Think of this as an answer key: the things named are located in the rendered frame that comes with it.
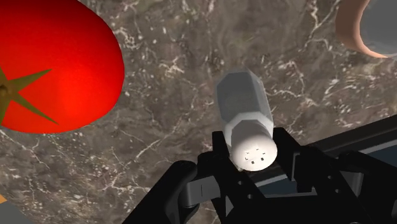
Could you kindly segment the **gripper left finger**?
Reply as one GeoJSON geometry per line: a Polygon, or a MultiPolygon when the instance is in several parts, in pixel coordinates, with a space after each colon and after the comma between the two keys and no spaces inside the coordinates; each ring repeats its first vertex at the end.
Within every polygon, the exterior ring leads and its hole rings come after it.
{"type": "Polygon", "coordinates": [[[211,201],[221,224],[243,224],[259,217],[265,196],[229,158],[221,131],[212,150],[196,162],[174,162],[122,224],[187,224],[200,204],[211,201]]]}

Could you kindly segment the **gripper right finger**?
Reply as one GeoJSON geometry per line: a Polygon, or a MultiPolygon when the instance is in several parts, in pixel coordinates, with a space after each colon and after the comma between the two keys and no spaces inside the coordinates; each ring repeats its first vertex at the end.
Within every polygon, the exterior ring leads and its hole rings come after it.
{"type": "Polygon", "coordinates": [[[277,163],[298,194],[272,200],[281,221],[302,224],[397,224],[397,167],[358,151],[332,158],[274,129],[277,163]]]}

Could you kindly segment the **white salt shaker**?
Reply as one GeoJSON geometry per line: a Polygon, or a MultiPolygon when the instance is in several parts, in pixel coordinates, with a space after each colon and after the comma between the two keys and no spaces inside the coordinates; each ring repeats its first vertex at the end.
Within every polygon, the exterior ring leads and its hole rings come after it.
{"type": "Polygon", "coordinates": [[[215,99],[232,162],[246,171],[269,167],[277,146],[261,79],[248,69],[229,71],[216,84],[215,99]]]}

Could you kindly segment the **tan bowl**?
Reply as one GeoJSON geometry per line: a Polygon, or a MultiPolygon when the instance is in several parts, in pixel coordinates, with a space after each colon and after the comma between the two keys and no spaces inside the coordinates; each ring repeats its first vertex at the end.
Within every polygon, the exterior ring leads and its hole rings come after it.
{"type": "Polygon", "coordinates": [[[397,0],[341,0],[335,31],[348,49],[397,60],[397,0]]]}

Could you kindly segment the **red tomato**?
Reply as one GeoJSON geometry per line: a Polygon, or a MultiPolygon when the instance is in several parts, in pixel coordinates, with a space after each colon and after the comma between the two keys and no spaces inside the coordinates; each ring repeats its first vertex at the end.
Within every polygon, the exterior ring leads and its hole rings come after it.
{"type": "Polygon", "coordinates": [[[79,0],[0,0],[0,126],[84,127],[114,108],[124,76],[115,35],[79,0]]]}

